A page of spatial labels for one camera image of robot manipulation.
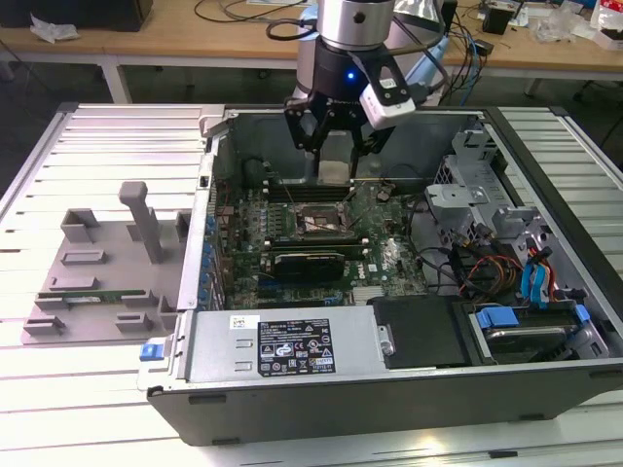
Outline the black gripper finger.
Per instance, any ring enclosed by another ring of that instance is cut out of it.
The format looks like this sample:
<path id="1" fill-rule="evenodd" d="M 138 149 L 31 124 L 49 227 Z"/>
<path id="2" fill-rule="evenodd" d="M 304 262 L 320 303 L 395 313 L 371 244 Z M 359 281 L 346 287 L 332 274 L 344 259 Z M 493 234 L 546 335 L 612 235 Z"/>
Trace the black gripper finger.
<path id="1" fill-rule="evenodd" d="M 356 177 L 359 160 L 369 154 L 378 154 L 393 131 L 394 127 L 374 130 L 366 139 L 363 138 L 361 128 L 351 132 L 353 147 L 350 153 L 350 178 Z"/>
<path id="2" fill-rule="evenodd" d="M 307 133 L 302 125 L 307 113 L 310 113 L 316 121 L 311 133 Z M 295 147 L 310 153 L 313 156 L 312 167 L 319 168 L 320 150 L 327 137 L 327 97 L 325 95 L 290 97 L 284 103 L 284 117 Z"/>

